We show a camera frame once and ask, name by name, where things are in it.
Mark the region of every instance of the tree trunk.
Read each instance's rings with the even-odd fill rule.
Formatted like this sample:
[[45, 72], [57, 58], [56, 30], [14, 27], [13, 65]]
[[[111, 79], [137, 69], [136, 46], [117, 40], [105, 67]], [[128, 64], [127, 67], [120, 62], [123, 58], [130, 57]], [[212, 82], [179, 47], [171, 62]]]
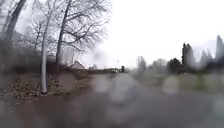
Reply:
[[59, 39], [58, 39], [58, 44], [57, 44], [57, 52], [56, 52], [56, 72], [59, 72], [62, 39], [63, 39], [63, 34], [64, 34], [64, 30], [65, 30], [65, 25], [66, 25], [66, 18], [67, 18], [68, 10], [69, 10], [69, 7], [71, 6], [71, 3], [72, 3], [72, 0], [69, 0], [68, 5], [65, 10], [65, 14], [64, 14], [63, 21], [62, 21], [60, 34], [59, 34]]
[[52, 17], [53, 9], [55, 8], [56, 0], [54, 0], [53, 8], [48, 12], [47, 16], [47, 24], [44, 29], [43, 41], [42, 41], [42, 64], [41, 64], [41, 90], [42, 93], [47, 93], [47, 85], [46, 85], [46, 67], [47, 67], [47, 52], [46, 52], [46, 38], [48, 33], [48, 28], [50, 24], [50, 20]]
[[26, 0], [20, 0], [19, 3], [16, 6], [16, 9], [12, 13], [12, 17], [10, 19], [8, 28], [6, 30], [6, 35], [5, 35], [6, 41], [11, 41], [11, 39], [13, 37], [14, 28], [16, 26], [16, 23], [18, 21], [19, 15], [22, 11], [22, 8], [23, 8], [25, 2], [26, 2]]

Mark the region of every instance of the house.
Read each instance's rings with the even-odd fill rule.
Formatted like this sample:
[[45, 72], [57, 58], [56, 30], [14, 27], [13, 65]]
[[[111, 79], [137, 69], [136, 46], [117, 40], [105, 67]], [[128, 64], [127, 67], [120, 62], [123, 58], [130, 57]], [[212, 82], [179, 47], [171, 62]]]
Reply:
[[78, 61], [75, 61], [74, 64], [71, 65], [71, 68], [74, 68], [74, 69], [85, 69], [85, 67], [80, 64]]

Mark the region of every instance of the overcast sky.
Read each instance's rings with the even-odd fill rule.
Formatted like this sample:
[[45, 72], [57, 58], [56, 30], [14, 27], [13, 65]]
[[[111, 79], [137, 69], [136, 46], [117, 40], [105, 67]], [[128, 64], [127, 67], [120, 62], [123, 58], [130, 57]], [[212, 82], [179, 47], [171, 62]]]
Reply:
[[214, 54], [216, 36], [224, 37], [222, 0], [113, 0], [108, 38], [86, 65], [134, 67], [138, 56], [148, 63], [181, 57], [183, 42]]

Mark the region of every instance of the evergreen tree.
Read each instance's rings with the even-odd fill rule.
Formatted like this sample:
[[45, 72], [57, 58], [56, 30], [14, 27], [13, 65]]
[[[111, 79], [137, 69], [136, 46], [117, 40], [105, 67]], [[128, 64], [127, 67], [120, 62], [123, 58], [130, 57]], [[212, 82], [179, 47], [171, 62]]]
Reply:
[[171, 59], [167, 63], [167, 69], [170, 73], [179, 73], [181, 69], [181, 62], [177, 58]]
[[182, 67], [185, 72], [192, 70], [192, 67], [195, 65], [195, 58], [193, 49], [190, 44], [183, 44], [182, 48]]

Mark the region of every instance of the wet road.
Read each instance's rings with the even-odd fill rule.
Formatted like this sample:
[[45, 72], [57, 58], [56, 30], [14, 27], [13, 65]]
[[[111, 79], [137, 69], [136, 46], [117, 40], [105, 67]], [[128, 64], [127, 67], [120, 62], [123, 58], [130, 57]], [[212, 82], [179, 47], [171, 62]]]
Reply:
[[94, 91], [63, 100], [43, 97], [18, 106], [1, 128], [223, 128], [224, 97], [141, 86], [128, 75], [98, 77]]

